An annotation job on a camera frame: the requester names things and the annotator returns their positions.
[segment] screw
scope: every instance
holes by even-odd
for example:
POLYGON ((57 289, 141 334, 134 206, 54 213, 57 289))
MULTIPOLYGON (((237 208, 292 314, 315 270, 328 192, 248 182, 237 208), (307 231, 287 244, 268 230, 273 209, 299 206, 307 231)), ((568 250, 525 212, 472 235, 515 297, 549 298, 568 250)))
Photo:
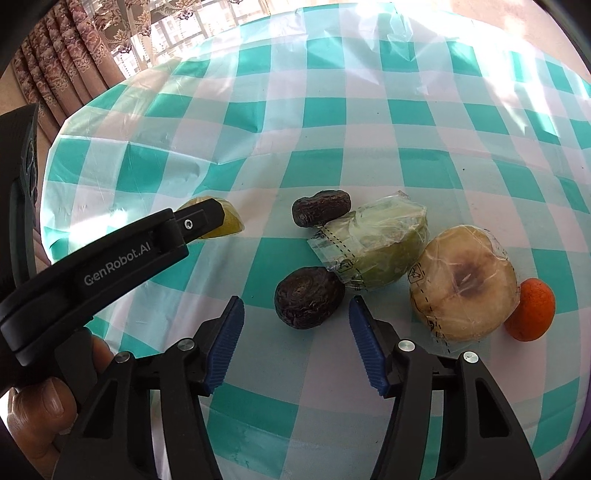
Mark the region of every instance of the screw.
POLYGON ((403 352, 412 352, 414 350, 414 343, 410 340, 400 340, 398 342, 398 348, 400 348, 403 352))
POLYGON ((131 358, 131 353, 129 353, 129 352, 119 352, 117 355, 115 355, 115 361, 118 364, 124 364, 130 358, 131 358))
POLYGON ((474 352, 464 352, 464 360, 469 364, 475 364, 478 361, 478 355, 474 352))
POLYGON ((177 348, 183 352, 192 349, 194 346, 195 342, 193 342, 190 338, 184 338, 179 341, 179 343, 177 343, 177 348))

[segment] plastic tablecloth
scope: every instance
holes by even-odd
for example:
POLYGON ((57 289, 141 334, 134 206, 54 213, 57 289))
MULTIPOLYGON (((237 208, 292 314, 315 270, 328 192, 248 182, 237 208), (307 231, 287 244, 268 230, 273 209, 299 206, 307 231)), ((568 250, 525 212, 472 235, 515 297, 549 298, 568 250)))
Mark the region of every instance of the plastic tablecloth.
MULTIPOLYGON (((427 206, 431 237, 486 228, 520 280, 539 277, 557 297, 540 340, 501 328, 472 346, 548 478, 589 384, 590 94, 527 42, 458 15, 343 4, 265 18, 113 87, 66 122, 48 161, 43 244, 56 261, 197 194, 230 200, 242 233, 190 244, 188 258, 90 327, 114 350, 148 355, 241 296, 246 322, 226 381, 202 399, 224 478, 359 480, 392 401, 369 385, 346 302, 312 330, 275 314, 277 283, 320 264, 293 201, 340 188, 355 208, 402 190, 427 206)), ((364 297, 401 336, 439 347, 413 319, 405 279, 364 297)), ((435 470, 440 395, 431 413, 422 478, 435 470)), ((155 445, 166 479, 158 428, 155 445)))

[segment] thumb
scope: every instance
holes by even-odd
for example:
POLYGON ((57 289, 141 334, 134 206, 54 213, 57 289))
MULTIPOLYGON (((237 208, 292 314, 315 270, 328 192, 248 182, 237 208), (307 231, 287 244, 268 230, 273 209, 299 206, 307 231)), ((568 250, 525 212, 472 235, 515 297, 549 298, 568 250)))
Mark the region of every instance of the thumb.
POLYGON ((43 477, 51 478, 59 453, 52 445, 58 432, 76 419, 76 400, 58 378, 23 388, 9 405, 8 430, 43 477))

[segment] dark brown dried fruit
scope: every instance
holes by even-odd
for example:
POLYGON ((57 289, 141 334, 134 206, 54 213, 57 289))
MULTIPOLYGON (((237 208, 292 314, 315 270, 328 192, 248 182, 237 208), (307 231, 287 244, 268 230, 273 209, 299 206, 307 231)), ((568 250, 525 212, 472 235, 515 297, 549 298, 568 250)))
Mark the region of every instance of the dark brown dried fruit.
POLYGON ((277 285, 275 311, 290 327, 304 330, 330 317, 344 296, 345 285, 334 272, 324 267, 299 268, 277 285))
POLYGON ((343 190, 322 190, 294 202, 291 214, 297 226, 323 226, 351 210, 351 197, 343 190))

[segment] orange fruit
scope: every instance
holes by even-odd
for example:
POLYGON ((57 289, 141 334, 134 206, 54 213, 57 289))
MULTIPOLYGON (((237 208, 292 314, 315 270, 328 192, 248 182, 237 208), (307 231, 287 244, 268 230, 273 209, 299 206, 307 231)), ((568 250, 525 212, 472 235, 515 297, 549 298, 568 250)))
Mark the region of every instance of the orange fruit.
POLYGON ((552 289, 539 278, 528 278, 521 284, 519 305, 505 321, 505 328, 514 339, 531 342, 546 333, 555 312, 552 289))

